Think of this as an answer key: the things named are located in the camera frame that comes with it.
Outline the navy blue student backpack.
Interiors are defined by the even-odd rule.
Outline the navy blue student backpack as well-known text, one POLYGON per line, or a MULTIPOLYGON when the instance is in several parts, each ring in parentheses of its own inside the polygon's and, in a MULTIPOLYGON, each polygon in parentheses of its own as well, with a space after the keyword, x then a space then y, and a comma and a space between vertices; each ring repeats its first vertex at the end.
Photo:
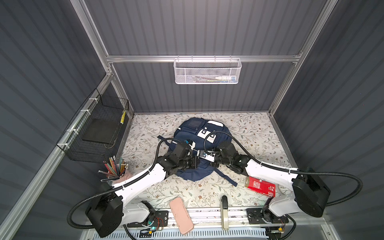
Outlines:
POLYGON ((179 170, 175 175, 196 182, 215 172, 236 187, 238 184, 235 181, 218 168, 211 166, 214 162, 215 149, 224 141, 232 142, 232 135, 223 123, 202 118, 184 121, 175 131, 172 142, 167 144, 168 151, 173 151, 177 143, 186 142, 192 146, 193 153, 199 158, 200 163, 195 170, 179 170))

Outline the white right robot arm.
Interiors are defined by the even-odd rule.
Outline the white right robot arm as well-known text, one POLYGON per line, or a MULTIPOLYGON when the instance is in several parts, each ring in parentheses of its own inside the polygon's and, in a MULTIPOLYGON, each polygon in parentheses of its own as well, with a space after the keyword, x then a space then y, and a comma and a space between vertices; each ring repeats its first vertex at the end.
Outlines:
POLYGON ((273 218, 294 213, 305 213, 320 218, 326 207, 354 198, 363 188, 362 180, 351 174, 281 167, 258 160, 246 149, 243 151, 243 155, 239 154, 230 141, 221 142, 216 151, 208 151, 204 147, 206 157, 212 156, 214 162, 227 166, 233 172, 265 180, 291 191, 288 195, 271 197, 265 203, 262 214, 265 221, 270 223, 273 218), (331 190, 321 179, 322 176, 349 178, 357 182, 357 187, 345 197, 330 201, 331 190))

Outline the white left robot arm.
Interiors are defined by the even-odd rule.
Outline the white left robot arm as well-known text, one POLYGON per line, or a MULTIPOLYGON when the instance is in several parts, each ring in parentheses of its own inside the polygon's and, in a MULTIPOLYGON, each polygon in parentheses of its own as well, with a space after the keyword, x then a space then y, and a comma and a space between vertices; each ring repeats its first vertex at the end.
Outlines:
POLYGON ((197 166, 193 150, 196 143, 192 140, 179 141, 173 138, 161 140, 157 146, 153 164, 132 178, 113 186, 104 184, 104 191, 90 196, 75 204, 67 215, 69 226, 80 230, 95 229, 104 238, 119 226, 127 224, 128 204, 137 195, 149 187, 175 175, 178 170, 197 166), (86 215, 90 225, 81 225, 73 220, 74 212, 89 202, 86 215))

